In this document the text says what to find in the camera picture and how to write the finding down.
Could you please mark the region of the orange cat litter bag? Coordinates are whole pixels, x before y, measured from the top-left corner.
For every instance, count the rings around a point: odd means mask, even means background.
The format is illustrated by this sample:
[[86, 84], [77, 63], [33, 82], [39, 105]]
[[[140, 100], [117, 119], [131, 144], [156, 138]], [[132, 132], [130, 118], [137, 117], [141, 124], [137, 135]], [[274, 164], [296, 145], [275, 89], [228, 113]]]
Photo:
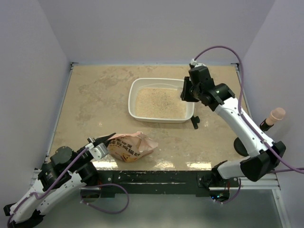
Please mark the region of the orange cat litter bag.
[[151, 154], [158, 143], [142, 132], [115, 134], [107, 146], [109, 153], [123, 162], [134, 162]]

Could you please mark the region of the white litter box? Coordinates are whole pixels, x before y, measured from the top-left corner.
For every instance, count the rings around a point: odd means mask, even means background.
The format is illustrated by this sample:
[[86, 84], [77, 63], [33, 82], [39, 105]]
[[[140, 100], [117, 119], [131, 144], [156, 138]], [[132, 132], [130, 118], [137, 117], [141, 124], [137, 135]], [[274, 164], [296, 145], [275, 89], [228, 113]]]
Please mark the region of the white litter box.
[[177, 124], [194, 114], [194, 103], [182, 101], [178, 87], [182, 79], [139, 78], [133, 81], [128, 98], [130, 116], [141, 122]]

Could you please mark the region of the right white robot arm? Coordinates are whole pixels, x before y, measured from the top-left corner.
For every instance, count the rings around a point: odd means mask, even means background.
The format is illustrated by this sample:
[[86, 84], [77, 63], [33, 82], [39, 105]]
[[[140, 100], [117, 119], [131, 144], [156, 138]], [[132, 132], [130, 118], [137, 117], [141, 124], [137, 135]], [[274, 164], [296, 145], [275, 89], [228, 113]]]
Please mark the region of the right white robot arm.
[[224, 83], [214, 83], [206, 66], [189, 70], [180, 97], [186, 102], [201, 102], [214, 111], [229, 125], [247, 151], [247, 157], [224, 161], [212, 169], [214, 185], [221, 187], [234, 177], [246, 177], [256, 182], [279, 165], [286, 150], [284, 143], [267, 136], [238, 107], [238, 99], [232, 90]]

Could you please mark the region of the black bag clip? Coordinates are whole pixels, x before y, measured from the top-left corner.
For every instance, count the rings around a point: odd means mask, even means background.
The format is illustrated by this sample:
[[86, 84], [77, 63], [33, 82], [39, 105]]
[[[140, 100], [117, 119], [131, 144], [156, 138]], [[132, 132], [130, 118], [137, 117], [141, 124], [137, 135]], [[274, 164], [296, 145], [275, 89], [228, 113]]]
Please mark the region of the black bag clip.
[[192, 122], [194, 129], [197, 130], [199, 128], [198, 124], [200, 123], [200, 118], [198, 116], [192, 116], [190, 120]]

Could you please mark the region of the beige litter scoop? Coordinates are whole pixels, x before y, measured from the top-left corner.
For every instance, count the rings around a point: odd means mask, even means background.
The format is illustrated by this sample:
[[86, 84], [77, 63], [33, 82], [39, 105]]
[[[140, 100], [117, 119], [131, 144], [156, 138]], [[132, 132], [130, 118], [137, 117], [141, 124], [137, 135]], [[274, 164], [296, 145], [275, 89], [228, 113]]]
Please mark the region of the beige litter scoop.
[[276, 122], [281, 121], [285, 117], [285, 114], [285, 109], [281, 107], [272, 110], [269, 116], [259, 125], [259, 128], [263, 132], [268, 131]]

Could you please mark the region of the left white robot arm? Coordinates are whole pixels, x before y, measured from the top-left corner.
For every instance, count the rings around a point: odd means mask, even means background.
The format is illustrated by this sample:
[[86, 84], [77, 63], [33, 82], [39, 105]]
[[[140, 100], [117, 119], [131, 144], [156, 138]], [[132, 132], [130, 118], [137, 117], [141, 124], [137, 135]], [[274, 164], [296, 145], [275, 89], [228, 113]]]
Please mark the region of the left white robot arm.
[[93, 160], [100, 160], [108, 153], [113, 134], [88, 139], [88, 144], [74, 151], [68, 146], [57, 149], [44, 163], [28, 192], [16, 203], [3, 209], [9, 218], [9, 228], [33, 228], [65, 197], [85, 186], [98, 182], [98, 172]]

